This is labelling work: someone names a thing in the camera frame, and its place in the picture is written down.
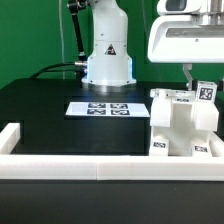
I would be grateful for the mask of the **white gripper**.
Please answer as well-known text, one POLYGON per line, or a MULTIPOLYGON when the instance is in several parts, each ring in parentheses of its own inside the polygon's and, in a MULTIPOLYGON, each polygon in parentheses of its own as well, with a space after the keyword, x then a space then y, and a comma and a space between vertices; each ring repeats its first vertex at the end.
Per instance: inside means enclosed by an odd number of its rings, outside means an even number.
MULTIPOLYGON (((154 63, 187 63, 183 72, 193 89, 189 63, 224 62, 224 0, 159 0, 151 27, 148 58, 154 63)), ((217 81, 224 91, 224 76, 217 81)))

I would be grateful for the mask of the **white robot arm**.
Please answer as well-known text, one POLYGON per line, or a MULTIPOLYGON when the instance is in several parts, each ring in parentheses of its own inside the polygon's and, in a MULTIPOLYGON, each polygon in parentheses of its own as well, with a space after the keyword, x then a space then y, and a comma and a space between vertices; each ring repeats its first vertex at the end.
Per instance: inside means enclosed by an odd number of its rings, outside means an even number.
MULTIPOLYGON (((82 82, 103 90, 135 84, 126 13, 116 0, 87 2, 93 14, 93 52, 82 82)), ((224 0, 159 0, 157 13, 148 40, 151 62, 224 62, 224 0)))

